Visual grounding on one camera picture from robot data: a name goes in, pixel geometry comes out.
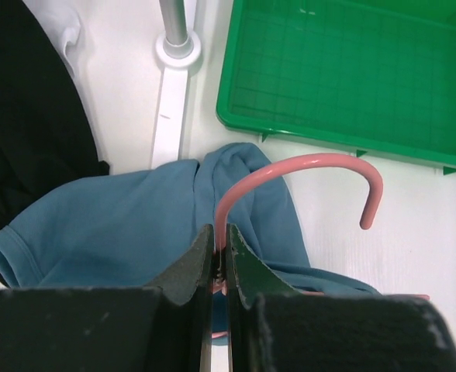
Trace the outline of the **pink hanger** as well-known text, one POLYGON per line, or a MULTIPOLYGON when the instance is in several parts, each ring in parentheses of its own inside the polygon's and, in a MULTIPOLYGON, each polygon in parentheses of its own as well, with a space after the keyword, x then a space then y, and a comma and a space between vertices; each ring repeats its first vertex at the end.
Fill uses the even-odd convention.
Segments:
POLYGON ((223 252, 226 248, 227 219, 232 207, 239 199, 253 191, 255 188, 296 171, 313 168, 335 167, 343 168, 360 174, 369 185, 361 219, 359 222, 363 230, 370 229, 380 202, 382 200, 384 184, 378 170, 370 163, 356 157, 338 153, 306 154, 280 160, 276 163, 262 167, 254 173, 242 178, 221 198, 215 214, 215 241, 216 251, 223 252))

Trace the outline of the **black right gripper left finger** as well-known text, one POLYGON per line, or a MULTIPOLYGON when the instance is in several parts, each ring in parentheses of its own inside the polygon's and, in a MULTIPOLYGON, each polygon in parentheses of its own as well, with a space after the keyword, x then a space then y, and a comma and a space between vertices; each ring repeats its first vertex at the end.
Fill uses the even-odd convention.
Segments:
POLYGON ((0 371, 208 371, 212 226, 149 284, 0 290, 0 371))

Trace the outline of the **blue tank top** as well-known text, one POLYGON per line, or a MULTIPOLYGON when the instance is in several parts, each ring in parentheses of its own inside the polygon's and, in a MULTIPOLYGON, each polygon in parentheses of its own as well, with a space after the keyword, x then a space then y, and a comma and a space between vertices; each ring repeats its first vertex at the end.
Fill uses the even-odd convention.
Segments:
MULTIPOLYGON (((221 198, 271 163, 251 143, 203 161, 88 177, 54 189, 0 230, 0 274, 12 288, 138 286, 178 260, 221 198)), ((244 195, 228 223, 250 250, 292 287, 326 295, 370 294, 363 282, 310 266, 283 176, 244 195)))

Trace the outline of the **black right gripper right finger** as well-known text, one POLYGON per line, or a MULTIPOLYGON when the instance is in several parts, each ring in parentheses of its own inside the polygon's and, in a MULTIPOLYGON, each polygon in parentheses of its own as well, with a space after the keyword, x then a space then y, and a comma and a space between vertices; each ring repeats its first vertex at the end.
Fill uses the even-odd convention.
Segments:
POLYGON ((295 290, 226 232, 232 371, 456 371, 456 345, 428 301, 295 290))

